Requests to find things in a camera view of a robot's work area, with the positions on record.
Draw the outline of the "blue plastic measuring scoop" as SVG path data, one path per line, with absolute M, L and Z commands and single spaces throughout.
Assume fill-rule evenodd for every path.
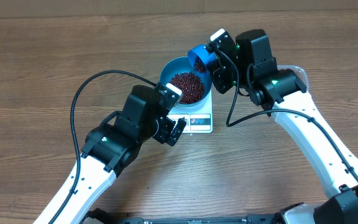
M 216 54 L 213 52 L 209 53 L 205 45 L 197 45 L 196 47 L 192 48 L 188 51 L 187 57 L 193 69 L 194 62 L 197 58 L 200 58 L 203 61 L 204 65 L 206 66 L 207 72 L 201 74 L 208 74 L 217 61 Z

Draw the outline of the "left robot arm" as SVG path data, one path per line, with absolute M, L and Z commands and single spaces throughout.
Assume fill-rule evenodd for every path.
M 151 88 L 136 85 L 122 111 L 115 111 L 91 130 L 70 175 L 36 219 L 36 223 L 81 223 L 96 199 L 154 138 L 174 146 L 186 122 L 173 121 L 170 110 L 182 91 L 170 83 Z

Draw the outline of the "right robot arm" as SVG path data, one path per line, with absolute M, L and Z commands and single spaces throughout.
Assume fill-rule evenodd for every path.
M 215 54 L 209 67 L 217 91 L 245 89 L 262 114 L 274 119 L 295 141 L 316 172 L 327 201 L 281 209 L 273 223 L 358 223 L 358 158 L 318 111 L 308 87 L 290 68 L 280 69 L 262 29 L 232 38 L 223 29 L 209 40 Z

